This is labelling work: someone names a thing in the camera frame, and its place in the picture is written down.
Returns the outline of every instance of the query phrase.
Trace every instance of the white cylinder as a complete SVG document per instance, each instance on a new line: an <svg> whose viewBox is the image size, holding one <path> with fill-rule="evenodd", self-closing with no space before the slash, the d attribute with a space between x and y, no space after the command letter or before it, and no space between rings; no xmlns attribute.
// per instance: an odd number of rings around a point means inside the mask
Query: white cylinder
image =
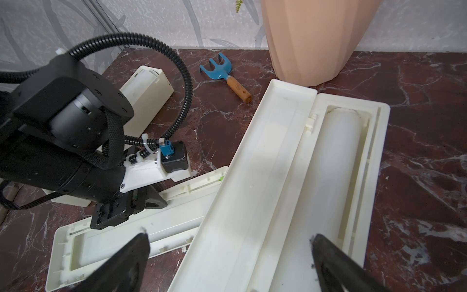
<svg viewBox="0 0 467 292"><path fill-rule="evenodd" d="M270 292L315 291L310 239L321 233L340 246L339 228L362 130L357 112L327 113L282 249Z"/></svg>

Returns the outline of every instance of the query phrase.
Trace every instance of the plant leaf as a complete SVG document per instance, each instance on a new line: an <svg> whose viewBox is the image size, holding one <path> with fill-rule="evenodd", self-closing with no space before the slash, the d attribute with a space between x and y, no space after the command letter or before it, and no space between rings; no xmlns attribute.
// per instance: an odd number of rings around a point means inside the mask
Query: plant leaf
<svg viewBox="0 0 467 292"><path fill-rule="evenodd" d="M238 13L238 11L240 10L240 6L242 5L243 3L243 0L237 0L235 2L235 12Z"/></svg>

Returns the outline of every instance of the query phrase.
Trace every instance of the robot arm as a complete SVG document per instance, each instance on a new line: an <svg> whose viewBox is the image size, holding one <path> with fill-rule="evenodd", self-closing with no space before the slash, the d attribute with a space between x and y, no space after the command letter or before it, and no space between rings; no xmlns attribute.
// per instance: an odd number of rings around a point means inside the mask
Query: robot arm
<svg viewBox="0 0 467 292"><path fill-rule="evenodd" d="M124 136L133 108L109 81L80 62L122 44L163 53L184 78L183 108L161 139ZM0 177L97 202L91 228L116 226L145 207L165 207L151 184L189 177L186 147L169 139L189 111L191 77L176 52L160 41L133 33L96 37L42 68L0 72L0 82L20 82L0 99ZM124 144L143 149L124 152ZM100 145L102 153L96 150Z"/></svg>

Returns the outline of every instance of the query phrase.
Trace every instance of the wooden handle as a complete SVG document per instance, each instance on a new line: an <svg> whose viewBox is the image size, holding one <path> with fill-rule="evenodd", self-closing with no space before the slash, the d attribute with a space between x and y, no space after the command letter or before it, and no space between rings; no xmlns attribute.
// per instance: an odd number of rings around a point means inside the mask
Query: wooden handle
<svg viewBox="0 0 467 292"><path fill-rule="evenodd" d="M227 78L227 84L232 88L233 91L241 98L241 100L245 103L251 102L251 93L246 90L242 84L240 84L237 79L230 76Z"/></svg>

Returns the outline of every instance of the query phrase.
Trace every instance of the blue connector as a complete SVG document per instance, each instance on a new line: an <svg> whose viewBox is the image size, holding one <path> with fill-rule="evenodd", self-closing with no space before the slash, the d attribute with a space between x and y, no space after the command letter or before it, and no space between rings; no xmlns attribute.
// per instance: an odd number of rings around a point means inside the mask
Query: blue connector
<svg viewBox="0 0 467 292"><path fill-rule="evenodd" d="M161 150L162 156L165 157L170 156L175 152L172 142L169 140L165 140L165 145L159 145L159 149Z"/></svg>

